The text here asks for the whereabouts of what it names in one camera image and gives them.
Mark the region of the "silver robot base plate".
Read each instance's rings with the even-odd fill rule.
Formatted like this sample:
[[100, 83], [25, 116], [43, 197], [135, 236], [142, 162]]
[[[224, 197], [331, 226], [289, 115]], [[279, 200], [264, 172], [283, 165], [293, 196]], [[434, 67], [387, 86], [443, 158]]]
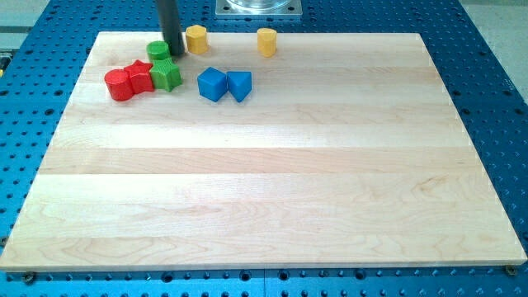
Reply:
[[301, 0], [217, 0], [215, 14], [222, 17], [301, 16]]

